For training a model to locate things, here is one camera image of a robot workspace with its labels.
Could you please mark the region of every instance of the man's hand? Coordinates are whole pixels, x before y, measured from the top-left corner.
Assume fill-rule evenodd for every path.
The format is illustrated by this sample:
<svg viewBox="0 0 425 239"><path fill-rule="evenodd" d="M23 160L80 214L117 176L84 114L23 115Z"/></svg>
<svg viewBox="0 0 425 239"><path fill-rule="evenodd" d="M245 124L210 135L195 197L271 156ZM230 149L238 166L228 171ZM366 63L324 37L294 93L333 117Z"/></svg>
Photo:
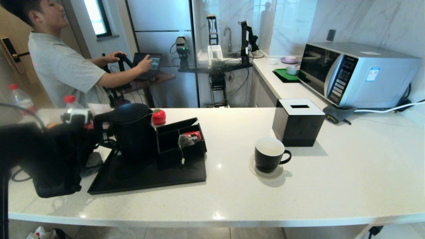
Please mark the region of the man's hand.
<svg viewBox="0 0 425 239"><path fill-rule="evenodd" d="M116 55L119 54L119 53L124 54L124 55L127 56L127 54L125 54L122 51L114 51L111 54L108 54L108 55L104 56L103 58L107 62L107 64L116 63L116 62L119 62L119 58L116 57Z"/></svg>
<svg viewBox="0 0 425 239"><path fill-rule="evenodd" d="M150 59L150 55L146 55L143 61L137 64L137 67L142 70L142 74L143 74L150 70L150 68L152 67L151 63L152 63L152 59Z"/></svg>

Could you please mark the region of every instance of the wall switch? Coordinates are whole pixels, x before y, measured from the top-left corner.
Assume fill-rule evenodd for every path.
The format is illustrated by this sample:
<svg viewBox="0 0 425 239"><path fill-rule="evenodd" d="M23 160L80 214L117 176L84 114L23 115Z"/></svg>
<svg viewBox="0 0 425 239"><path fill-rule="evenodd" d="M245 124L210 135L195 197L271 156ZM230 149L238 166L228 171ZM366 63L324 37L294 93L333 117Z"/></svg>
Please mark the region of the wall switch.
<svg viewBox="0 0 425 239"><path fill-rule="evenodd" d="M326 38L326 40L333 42L336 32L337 32L337 30L330 29L329 33L328 33L328 38Z"/></svg>

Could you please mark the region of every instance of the refrigerator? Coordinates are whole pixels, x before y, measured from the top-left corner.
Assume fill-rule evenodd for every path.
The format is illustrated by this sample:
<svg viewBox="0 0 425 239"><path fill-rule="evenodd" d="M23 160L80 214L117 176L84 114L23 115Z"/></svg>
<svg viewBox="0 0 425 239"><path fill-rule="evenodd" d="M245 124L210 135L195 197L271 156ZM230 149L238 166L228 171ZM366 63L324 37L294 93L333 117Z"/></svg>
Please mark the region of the refrigerator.
<svg viewBox="0 0 425 239"><path fill-rule="evenodd" d="M126 1L138 51L161 53L161 72L176 76L173 80L151 88L155 107L198 108L197 75L178 72L179 55L177 53L170 54L170 48L176 42L176 38L183 36L191 51L188 57L189 67L196 66L190 0Z"/></svg>

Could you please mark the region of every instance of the laptop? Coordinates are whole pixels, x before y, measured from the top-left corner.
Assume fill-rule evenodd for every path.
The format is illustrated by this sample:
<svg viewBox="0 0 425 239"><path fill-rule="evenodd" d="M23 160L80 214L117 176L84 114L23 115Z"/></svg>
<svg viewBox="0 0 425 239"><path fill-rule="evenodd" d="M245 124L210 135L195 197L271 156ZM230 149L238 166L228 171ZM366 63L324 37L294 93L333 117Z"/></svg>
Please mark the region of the laptop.
<svg viewBox="0 0 425 239"><path fill-rule="evenodd" d="M146 55L150 55L152 59L152 66L150 70L144 74L136 77L136 80L149 80L150 78L156 76L159 73L159 68L161 65L162 54L154 54L154 53L135 53L133 65L136 66L139 62L143 61Z"/></svg>

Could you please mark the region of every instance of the microwave control panel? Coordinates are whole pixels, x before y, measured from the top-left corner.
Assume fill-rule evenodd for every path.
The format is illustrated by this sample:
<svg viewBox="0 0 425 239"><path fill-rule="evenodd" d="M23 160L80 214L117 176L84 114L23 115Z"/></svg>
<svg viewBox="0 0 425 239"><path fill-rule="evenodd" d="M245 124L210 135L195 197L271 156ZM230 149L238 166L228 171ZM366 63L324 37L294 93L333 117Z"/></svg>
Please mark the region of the microwave control panel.
<svg viewBox="0 0 425 239"><path fill-rule="evenodd" d="M341 99L344 95L344 92L347 88L347 85L353 75L354 69L356 68L357 62L359 59L344 56L341 62L341 66L337 72L336 81L332 85L331 92L329 94L329 100L333 103L339 105Z"/></svg>

